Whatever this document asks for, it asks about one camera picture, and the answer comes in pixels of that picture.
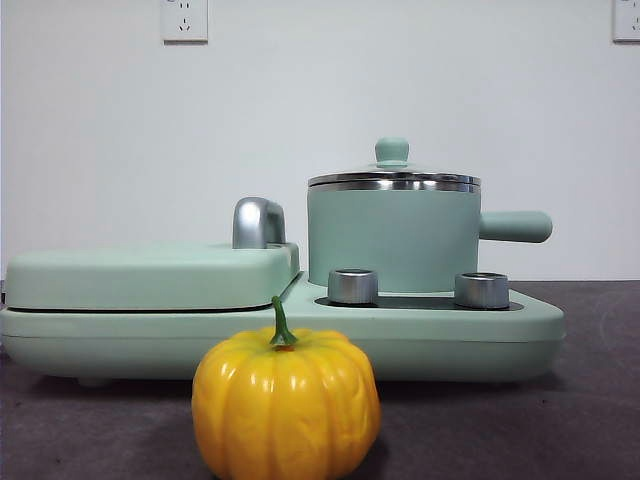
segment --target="gray table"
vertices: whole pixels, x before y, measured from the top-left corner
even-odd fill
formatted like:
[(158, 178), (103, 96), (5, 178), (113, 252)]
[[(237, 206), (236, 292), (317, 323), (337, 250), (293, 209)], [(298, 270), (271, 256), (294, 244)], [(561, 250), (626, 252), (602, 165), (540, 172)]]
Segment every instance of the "gray table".
[[(380, 383), (382, 430), (350, 478), (640, 478), (640, 281), (512, 287), (566, 312), (553, 372), (509, 385)], [(189, 382), (87, 390), (1, 361), (3, 479), (211, 479)]]

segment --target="wall socket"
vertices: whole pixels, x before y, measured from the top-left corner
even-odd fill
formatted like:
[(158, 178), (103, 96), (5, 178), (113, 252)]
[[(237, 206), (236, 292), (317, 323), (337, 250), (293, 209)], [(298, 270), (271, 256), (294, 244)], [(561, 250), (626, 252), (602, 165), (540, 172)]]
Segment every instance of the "wall socket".
[(208, 0), (160, 0), (165, 43), (206, 43), (209, 39)]
[(613, 41), (640, 42), (640, 0), (613, 0)]

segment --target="artificial pumpkin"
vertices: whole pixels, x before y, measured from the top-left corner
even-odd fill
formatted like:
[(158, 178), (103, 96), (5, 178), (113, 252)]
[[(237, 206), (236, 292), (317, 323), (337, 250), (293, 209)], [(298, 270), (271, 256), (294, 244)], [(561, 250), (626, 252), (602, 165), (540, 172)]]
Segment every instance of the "artificial pumpkin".
[(223, 480), (336, 479), (364, 459), (380, 429), (367, 356), (335, 331), (240, 332), (212, 348), (193, 380), (196, 442)]

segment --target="green stem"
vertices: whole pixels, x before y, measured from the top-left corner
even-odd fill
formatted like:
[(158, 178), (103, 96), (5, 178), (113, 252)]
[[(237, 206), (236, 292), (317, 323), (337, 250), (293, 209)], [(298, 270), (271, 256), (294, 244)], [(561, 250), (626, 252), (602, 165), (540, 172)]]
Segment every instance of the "green stem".
[(280, 297), (272, 297), (271, 302), (276, 311), (276, 334), (271, 339), (271, 345), (276, 347), (285, 347), (293, 345), (298, 339), (289, 331), (287, 327), (287, 318), (284, 316), (284, 309)]

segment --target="metal handle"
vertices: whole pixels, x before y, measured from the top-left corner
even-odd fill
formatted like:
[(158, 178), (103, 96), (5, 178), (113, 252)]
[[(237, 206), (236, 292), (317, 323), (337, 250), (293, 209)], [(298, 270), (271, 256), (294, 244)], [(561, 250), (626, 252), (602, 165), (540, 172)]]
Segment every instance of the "metal handle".
[(286, 243), (282, 207), (266, 198), (243, 198), (233, 212), (233, 248), (267, 248), (267, 243)]
[(509, 242), (544, 242), (551, 235), (553, 223), (543, 212), (483, 212), (480, 215), (480, 238)]

